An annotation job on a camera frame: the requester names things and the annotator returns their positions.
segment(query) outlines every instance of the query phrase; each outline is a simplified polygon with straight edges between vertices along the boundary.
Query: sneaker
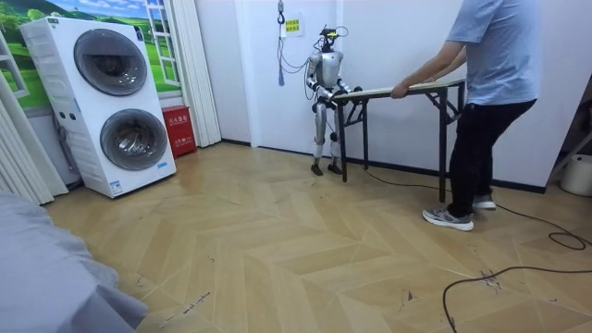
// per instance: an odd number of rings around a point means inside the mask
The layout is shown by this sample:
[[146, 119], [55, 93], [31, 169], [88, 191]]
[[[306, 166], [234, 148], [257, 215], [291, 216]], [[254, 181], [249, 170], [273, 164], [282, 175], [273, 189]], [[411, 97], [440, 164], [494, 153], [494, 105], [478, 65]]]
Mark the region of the sneaker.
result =
[[494, 210], [496, 209], [496, 203], [491, 195], [476, 195], [473, 199], [473, 208]]
[[455, 228], [462, 231], [473, 230], [471, 216], [454, 217], [446, 209], [426, 209], [422, 215], [427, 222], [437, 226]]

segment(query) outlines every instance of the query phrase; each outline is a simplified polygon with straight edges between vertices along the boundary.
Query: gray bed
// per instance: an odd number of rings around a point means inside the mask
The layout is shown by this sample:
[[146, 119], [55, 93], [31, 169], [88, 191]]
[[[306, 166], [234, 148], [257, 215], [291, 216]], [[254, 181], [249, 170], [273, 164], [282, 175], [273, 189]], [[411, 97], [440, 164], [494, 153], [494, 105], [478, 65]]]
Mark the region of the gray bed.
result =
[[0, 332], [134, 332], [145, 315], [82, 239], [0, 191]]

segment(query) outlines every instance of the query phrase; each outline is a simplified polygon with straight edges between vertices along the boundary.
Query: round porthole door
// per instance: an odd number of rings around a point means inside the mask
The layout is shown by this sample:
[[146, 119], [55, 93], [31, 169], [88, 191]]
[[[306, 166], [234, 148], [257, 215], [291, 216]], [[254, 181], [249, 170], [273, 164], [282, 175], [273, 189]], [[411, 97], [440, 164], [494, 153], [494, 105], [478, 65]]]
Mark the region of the round porthole door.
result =
[[107, 29], [84, 32], [74, 46], [74, 61], [89, 84], [112, 96], [137, 92], [148, 75], [138, 46], [121, 33]]
[[154, 166], [167, 150], [167, 130], [154, 115], [127, 109], [111, 116], [101, 129], [101, 148], [105, 156], [126, 170]]

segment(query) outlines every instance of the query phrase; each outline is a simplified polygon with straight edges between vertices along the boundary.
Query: washing machine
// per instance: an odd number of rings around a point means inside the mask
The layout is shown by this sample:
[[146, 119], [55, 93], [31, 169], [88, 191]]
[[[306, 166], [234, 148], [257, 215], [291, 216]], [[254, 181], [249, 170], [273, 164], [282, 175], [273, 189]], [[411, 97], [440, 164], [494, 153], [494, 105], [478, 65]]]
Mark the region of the washing machine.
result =
[[88, 188], [114, 198], [176, 172], [139, 29], [50, 17], [20, 30]]

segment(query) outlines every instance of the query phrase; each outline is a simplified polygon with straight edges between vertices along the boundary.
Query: man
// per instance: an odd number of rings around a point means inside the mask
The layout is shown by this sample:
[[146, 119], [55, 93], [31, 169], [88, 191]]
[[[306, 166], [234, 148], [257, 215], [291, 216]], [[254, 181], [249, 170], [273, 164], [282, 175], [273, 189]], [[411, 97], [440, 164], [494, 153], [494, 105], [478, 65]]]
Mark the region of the man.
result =
[[470, 231], [473, 208], [495, 209], [493, 145], [539, 94], [539, 7], [540, 0], [464, 0], [438, 55], [392, 90], [402, 98], [410, 86], [467, 62], [467, 106], [450, 160], [452, 204], [425, 210], [426, 221]]

